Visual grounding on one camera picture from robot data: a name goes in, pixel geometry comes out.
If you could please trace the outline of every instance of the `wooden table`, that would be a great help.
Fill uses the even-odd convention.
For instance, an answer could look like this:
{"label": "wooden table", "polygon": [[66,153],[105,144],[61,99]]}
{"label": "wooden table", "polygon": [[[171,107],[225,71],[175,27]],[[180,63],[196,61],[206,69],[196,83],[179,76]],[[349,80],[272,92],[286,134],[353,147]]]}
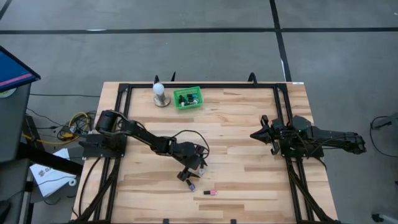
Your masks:
{"label": "wooden table", "polygon": [[[118,82],[104,83],[97,119],[101,111],[113,110],[118,85]],[[293,114],[312,121],[304,85],[288,83],[287,86]],[[172,96],[173,91],[166,89],[166,94]],[[249,137],[261,128],[261,115],[268,115],[270,120],[277,117],[272,90],[202,88],[201,91],[204,97],[201,108],[179,111],[174,100],[166,108],[156,107],[152,89],[133,89],[129,119],[142,122],[158,136],[172,136],[183,129],[199,131],[210,145],[211,153],[206,160],[209,166],[201,179],[190,179],[197,188],[191,192],[185,182],[177,179],[183,169],[181,164],[171,157],[155,155],[145,144],[128,138],[112,223],[161,223],[164,218],[171,223],[229,223],[231,219],[237,219],[238,223],[295,223],[284,159],[271,155],[270,145]],[[195,133],[184,133],[177,139],[204,145]],[[98,192],[103,160],[90,175],[83,208]],[[83,180],[94,161],[85,162],[75,211]],[[326,214],[337,219],[324,166],[315,159],[305,159],[304,166],[310,193]],[[210,189],[216,189],[218,195],[203,194]],[[302,215],[306,218],[300,192],[299,195]],[[108,196],[104,198],[102,219]]]}

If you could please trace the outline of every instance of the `monitor stand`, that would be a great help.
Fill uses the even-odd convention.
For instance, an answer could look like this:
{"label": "monitor stand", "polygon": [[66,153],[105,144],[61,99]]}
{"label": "monitor stand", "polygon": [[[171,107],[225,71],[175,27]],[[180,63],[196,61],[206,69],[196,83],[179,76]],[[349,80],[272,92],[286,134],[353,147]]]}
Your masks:
{"label": "monitor stand", "polygon": [[7,98],[8,96],[11,96],[16,90],[17,90],[17,88],[13,88],[13,89],[1,92],[0,98]]}

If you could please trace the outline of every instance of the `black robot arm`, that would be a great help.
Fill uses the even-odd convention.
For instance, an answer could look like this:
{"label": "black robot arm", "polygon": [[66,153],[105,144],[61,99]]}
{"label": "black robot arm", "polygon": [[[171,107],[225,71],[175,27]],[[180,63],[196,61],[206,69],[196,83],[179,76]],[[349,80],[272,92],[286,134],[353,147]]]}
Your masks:
{"label": "black robot arm", "polygon": [[262,129],[250,137],[266,144],[271,143],[273,155],[281,150],[282,155],[288,157],[323,157],[323,150],[327,149],[323,146],[354,154],[366,152],[365,142],[357,133],[321,130],[301,116],[294,116],[292,124],[286,126],[280,119],[274,119],[269,126],[267,116],[263,115],[261,125]]}
{"label": "black robot arm", "polygon": [[189,168],[196,170],[198,166],[201,169],[203,166],[207,166],[204,159],[204,155],[209,153],[207,148],[192,142],[177,143],[174,136],[155,136],[146,130],[140,122],[127,119],[117,111],[102,111],[95,129],[108,139],[119,135],[130,136],[147,144],[157,155],[172,156],[185,166],[185,169],[177,176],[181,181],[185,181],[191,176],[199,177],[189,172]]}

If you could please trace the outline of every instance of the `green plastic container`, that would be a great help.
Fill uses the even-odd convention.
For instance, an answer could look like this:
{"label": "green plastic container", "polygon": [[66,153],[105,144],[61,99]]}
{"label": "green plastic container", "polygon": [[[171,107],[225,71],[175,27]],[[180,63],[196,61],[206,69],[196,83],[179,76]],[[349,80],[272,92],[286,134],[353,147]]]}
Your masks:
{"label": "green plastic container", "polygon": [[[188,98],[187,94],[197,94],[198,95],[198,97],[197,97],[198,104],[181,106],[181,104],[178,103],[178,99],[180,98],[180,95],[182,95],[185,99],[187,99]],[[175,107],[179,110],[200,107],[203,104],[203,98],[201,96],[200,87],[196,86],[196,87],[186,88],[186,89],[182,89],[182,90],[175,90],[174,91],[174,102],[175,102]]]}

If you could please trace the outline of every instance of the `yellow cable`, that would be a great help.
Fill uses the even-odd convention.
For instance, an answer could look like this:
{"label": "yellow cable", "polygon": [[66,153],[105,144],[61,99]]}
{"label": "yellow cable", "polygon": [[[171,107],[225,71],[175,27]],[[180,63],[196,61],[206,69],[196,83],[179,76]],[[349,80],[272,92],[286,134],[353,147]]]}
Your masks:
{"label": "yellow cable", "polygon": [[[85,127],[83,128],[84,131],[86,130],[86,128],[88,127],[88,122],[89,122],[89,119],[90,119],[90,118],[89,118],[88,115],[87,115],[86,113],[84,113],[84,112],[76,113],[75,115],[72,116],[72,118],[70,118],[70,120],[69,120],[69,128],[70,128],[70,126],[72,125],[73,119],[75,119],[75,117],[78,116],[78,115],[80,115],[80,114],[83,114],[83,115],[87,118],[87,123],[86,123]],[[24,136],[24,137],[27,138],[27,139],[32,140],[32,137],[27,136],[26,134],[22,134],[22,136]],[[41,143],[44,143],[44,144],[68,144],[68,143],[71,143],[71,142],[73,142],[73,141],[76,141],[79,137],[80,137],[80,136],[76,136],[74,139],[69,140],[69,141],[66,141],[66,142],[49,142],[49,141],[44,141],[44,140],[36,140],[36,141],[41,142]]]}

